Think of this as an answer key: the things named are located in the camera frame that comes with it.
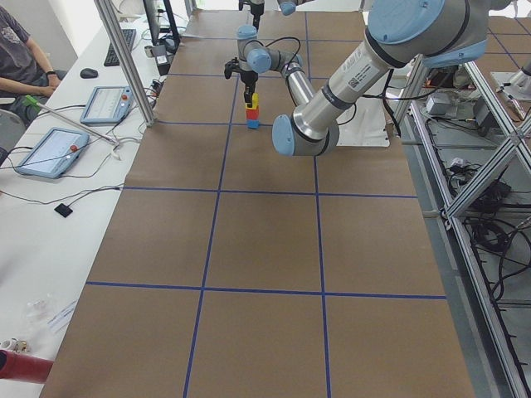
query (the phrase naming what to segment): keyboard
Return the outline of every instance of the keyboard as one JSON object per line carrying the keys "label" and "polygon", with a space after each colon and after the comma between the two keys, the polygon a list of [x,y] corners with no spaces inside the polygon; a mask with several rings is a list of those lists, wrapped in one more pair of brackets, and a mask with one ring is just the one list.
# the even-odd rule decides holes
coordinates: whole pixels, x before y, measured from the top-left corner
{"label": "keyboard", "polygon": [[[124,34],[124,39],[125,39],[125,42],[127,43],[127,47],[129,48],[129,51],[133,50],[134,38],[136,37],[136,29],[122,29],[122,33]],[[109,44],[109,50],[107,51],[107,56],[105,57],[103,66],[118,66],[118,65],[119,65],[119,60],[118,60],[118,56],[116,55],[116,51],[114,50],[113,45]]]}

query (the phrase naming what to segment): white wall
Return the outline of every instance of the white wall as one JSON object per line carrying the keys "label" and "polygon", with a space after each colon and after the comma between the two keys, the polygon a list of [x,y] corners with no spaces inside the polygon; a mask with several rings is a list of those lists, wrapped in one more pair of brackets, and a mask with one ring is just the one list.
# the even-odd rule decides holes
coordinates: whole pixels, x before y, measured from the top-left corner
{"label": "white wall", "polygon": [[47,0],[2,0],[2,5],[24,26],[42,50],[50,54],[54,68],[70,69],[77,54]]}
{"label": "white wall", "polygon": [[94,0],[48,0],[48,2],[55,11],[65,34],[70,38],[74,51],[80,55],[102,27]]}

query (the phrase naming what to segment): computer mouse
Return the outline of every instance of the computer mouse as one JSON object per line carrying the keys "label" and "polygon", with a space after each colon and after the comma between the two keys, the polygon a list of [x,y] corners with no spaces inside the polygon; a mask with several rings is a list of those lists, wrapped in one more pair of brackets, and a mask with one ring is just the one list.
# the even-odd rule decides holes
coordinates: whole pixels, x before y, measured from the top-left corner
{"label": "computer mouse", "polygon": [[85,68],[80,72],[80,76],[83,79],[94,79],[98,77],[98,71],[91,68]]}

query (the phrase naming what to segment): robotic arm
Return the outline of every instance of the robotic arm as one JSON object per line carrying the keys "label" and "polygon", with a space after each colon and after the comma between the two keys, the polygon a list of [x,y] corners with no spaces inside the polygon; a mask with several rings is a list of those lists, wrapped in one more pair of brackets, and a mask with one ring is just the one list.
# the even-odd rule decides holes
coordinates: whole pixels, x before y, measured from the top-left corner
{"label": "robotic arm", "polygon": [[[299,5],[305,1],[290,0]],[[316,94],[300,63],[280,70],[296,103],[273,126],[276,150],[316,156],[337,143],[336,119],[392,68],[419,54],[429,68],[458,65],[483,55],[490,9],[510,0],[376,0],[365,39]]]}
{"label": "robotic arm", "polygon": [[281,72],[285,65],[296,61],[301,63],[300,57],[292,52],[272,50],[258,41],[257,29],[244,25],[238,29],[238,57],[225,64],[225,78],[230,79],[232,73],[240,74],[245,84],[244,99],[247,105],[252,104],[256,82],[260,73],[268,70]]}
{"label": "robotic arm", "polygon": [[[314,0],[277,0],[280,10],[284,15],[291,15],[296,11],[297,6],[306,2],[313,2]],[[251,15],[253,16],[252,26],[258,30],[260,28],[260,19],[264,15],[264,0],[238,0],[238,9],[243,10],[243,6],[251,8]]]}

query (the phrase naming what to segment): red cylinder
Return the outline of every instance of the red cylinder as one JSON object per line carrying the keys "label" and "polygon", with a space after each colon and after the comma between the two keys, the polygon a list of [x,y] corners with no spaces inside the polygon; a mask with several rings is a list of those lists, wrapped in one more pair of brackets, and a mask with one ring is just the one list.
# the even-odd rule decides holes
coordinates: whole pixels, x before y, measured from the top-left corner
{"label": "red cylinder", "polygon": [[0,350],[0,379],[44,384],[53,361]]}

